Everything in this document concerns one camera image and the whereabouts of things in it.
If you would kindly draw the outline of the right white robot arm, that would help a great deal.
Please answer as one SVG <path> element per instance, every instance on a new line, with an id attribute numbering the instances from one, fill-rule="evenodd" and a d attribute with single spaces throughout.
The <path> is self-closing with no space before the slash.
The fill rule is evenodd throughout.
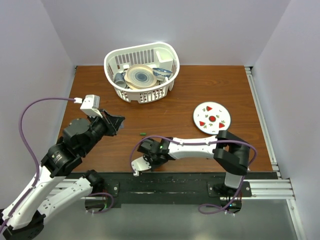
<path id="1" fill-rule="evenodd" d="M 168 161 L 186 158 L 215 160 L 225 171 L 223 192 L 230 197 L 241 190 L 241 182 L 248 173 L 252 146 L 227 130 L 205 138 L 183 139 L 151 136 L 137 145 L 141 157 L 132 160 L 133 174 L 154 170 Z"/>

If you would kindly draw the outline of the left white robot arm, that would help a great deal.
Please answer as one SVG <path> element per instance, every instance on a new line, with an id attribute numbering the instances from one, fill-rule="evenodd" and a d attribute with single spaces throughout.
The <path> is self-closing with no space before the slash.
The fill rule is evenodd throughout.
<path id="1" fill-rule="evenodd" d="M 62 209 L 89 195 L 99 196 L 104 179 L 88 170 L 72 186 L 49 197 L 49 193 L 82 163 L 82 159 L 104 137 L 116 136 L 125 117 L 99 110 L 99 116 L 72 120 L 56 144 L 48 149 L 37 172 L 19 197 L 0 211 L 0 229 L 7 240 L 32 240 Z"/>

